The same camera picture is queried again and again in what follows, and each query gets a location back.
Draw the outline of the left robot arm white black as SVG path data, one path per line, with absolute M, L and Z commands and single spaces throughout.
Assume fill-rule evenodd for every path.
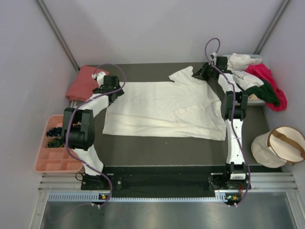
M 98 158 L 94 148 L 95 122 L 94 118 L 102 110 L 109 107 L 124 94 L 117 76 L 93 76 L 98 87 L 93 95 L 76 108 L 66 108 L 63 113 L 61 138 L 65 141 L 70 156 L 73 150 L 76 154 L 72 158 L 80 161 L 85 174 L 92 176 L 91 183 L 97 189 L 103 189 L 108 184 L 108 178 L 102 174 L 104 164 Z

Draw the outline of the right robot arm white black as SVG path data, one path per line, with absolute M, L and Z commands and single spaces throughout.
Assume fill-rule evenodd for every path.
M 226 188 L 235 188 L 240 182 L 248 180 L 248 163 L 244 159 L 242 147 L 242 128 L 246 116 L 248 94 L 242 91 L 234 81 L 232 71 L 227 68 L 228 58 L 211 55 L 211 61 L 193 74 L 193 78 L 208 81 L 214 78 L 224 92 L 221 115 L 226 124 L 228 155 L 225 174 L 222 177 Z

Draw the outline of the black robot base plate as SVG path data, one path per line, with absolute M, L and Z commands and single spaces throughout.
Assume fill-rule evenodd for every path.
M 105 167 L 107 176 L 82 174 L 82 190 L 112 190 L 114 198 L 214 197 L 216 190 L 246 190 L 246 182 L 226 182 L 225 166 Z

